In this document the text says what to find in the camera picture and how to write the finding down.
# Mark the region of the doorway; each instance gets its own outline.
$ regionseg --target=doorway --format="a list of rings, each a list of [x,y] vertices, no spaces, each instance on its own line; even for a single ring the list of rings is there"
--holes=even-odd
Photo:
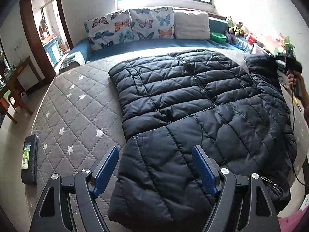
[[[61,0],[20,0],[20,15],[30,49],[46,78],[44,84],[48,84],[73,48]]]
[[[57,0],[31,0],[33,18],[45,53],[56,74],[63,59],[70,51]]]

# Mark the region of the red box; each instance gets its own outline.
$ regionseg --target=red box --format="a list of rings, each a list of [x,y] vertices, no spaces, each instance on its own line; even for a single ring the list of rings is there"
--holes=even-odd
[[[257,42],[257,40],[256,40],[252,35],[250,35],[249,38],[248,38],[248,42],[249,42],[251,45],[253,45],[254,43]]]

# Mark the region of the butterfly print pillow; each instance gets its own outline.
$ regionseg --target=butterfly print pillow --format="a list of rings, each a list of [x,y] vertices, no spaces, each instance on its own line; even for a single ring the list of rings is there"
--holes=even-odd
[[[94,51],[133,41],[129,10],[119,10],[84,23],[90,48]]]
[[[134,40],[174,38],[174,9],[171,6],[130,9]]]

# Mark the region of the quilted bedspread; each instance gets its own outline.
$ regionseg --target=quilted bedspread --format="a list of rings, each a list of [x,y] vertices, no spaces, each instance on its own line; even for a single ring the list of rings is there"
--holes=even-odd
[[[122,157],[122,149],[126,140],[121,125],[122,115],[118,93],[109,78],[109,69],[126,59],[185,49],[190,48],[160,48],[125,53],[86,63],[54,79],[37,113],[32,131],[39,136],[40,144],[37,156],[38,185],[25,185],[31,216],[45,184],[53,173],[57,172],[61,176],[76,174],[83,168],[90,167],[96,159],[102,158],[114,145],[119,148],[120,158]],[[216,49],[216,51],[240,65],[244,62],[241,52],[221,49]],[[290,107],[291,99],[287,93],[285,99]],[[306,142],[309,141],[309,137],[306,123],[301,120],[301,113],[296,112],[296,116],[296,121],[301,121],[295,126],[297,133],[295,136],[298,142],[295,169],[298,172],[308,152]],[[111,232],[129,231],[118,223],[109,221],[107,217],[110,198],[117,181],[117,172],[118,166],[114,170],[106,191],[96,199]],[[85,231],[75,195],[71,195],[70,199],[76,227],[78,231]]]

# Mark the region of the blue sofa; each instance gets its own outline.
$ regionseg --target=blue sofa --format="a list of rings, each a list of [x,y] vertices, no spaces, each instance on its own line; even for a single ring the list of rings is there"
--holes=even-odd
[[[228,29],[228,24],[226,21],[209,17],[209,28],[210,32],[225,34],[225,30]],[[79,41],[79,43],[63,60],[59,74],[74,67],[84,65],[88,61],[93,62],[98,59],[127,52],[164,47],[208,47],[241,51],[240,49],[228,43],[217,43],[212,40],[147,39],[143,41],[120,43],[108,48],[91,52],[89,41],[87,38],[85,38]]]

